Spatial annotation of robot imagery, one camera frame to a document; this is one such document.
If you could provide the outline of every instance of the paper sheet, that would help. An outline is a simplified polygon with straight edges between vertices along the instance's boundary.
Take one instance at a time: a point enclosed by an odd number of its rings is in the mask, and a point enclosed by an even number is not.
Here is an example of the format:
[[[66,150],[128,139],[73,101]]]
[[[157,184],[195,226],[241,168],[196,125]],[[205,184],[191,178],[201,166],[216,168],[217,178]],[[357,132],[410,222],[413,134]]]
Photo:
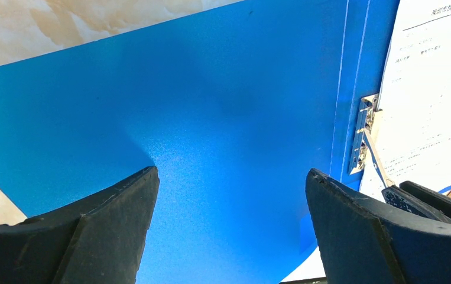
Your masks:
[[[451,185],[451,0],[401,0],[385,67],[376,145],[389,177]],[[382,200],[371,161],[361,192]]]

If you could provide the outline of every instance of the metal lever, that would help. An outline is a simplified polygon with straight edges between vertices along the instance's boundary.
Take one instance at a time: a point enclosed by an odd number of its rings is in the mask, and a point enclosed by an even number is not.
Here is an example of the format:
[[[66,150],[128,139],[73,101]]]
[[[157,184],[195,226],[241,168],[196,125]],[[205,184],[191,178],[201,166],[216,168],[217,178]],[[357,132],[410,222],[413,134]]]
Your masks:
[[[394,181],[387,176],[387,173],[384,170],[384,166],[382,165],[382,162],[380,162],[380,158],[378,157],[378,151],[377,148],[375,147],[375,142],[373,142],[373,139],[371,138],[371,133],[366,128],[364,128],[362,131],[364,134],[363,140],[366,146],[368,147],[369,152],[371,153],[373,165],[375,166],[375,170],[377,171],[378,176],[382,180],[382,183],[386,188],[395,185]]]

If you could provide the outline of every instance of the blue edge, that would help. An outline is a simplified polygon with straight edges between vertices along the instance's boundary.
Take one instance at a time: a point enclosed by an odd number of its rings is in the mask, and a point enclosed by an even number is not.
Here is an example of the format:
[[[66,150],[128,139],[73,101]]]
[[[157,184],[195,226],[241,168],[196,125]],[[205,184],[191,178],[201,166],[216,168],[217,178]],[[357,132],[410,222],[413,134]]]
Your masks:
[[[399,0],[246,0],[0,67],[0,188],[28,216],[145,166],[139,283],[276,283],[317,246],[304,193],[347,175]]]

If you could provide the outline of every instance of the blue plastic surface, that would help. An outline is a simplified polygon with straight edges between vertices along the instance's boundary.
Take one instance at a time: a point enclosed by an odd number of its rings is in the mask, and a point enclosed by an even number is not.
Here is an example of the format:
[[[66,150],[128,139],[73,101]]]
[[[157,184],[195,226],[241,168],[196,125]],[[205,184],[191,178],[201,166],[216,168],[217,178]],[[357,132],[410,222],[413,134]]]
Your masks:
[[[280,281],[315,247],[307,172],[342,162],[347,108],[380,81],[348,58],[379,66],[393,5],[361,2],[247,0],[0,67],[0,188],[31,216],[155,164],[139,283]]]

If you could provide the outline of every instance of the white paper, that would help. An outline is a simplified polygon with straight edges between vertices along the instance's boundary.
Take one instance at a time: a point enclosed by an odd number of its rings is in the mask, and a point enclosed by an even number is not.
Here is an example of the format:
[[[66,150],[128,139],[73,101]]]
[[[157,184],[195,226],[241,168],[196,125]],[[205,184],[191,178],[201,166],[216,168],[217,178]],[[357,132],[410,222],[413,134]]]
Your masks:
[[[382,81],[376,140],[388,176],[451,185],[451,0],[401,0]],[[361,192],[382,200],[371,161]]]

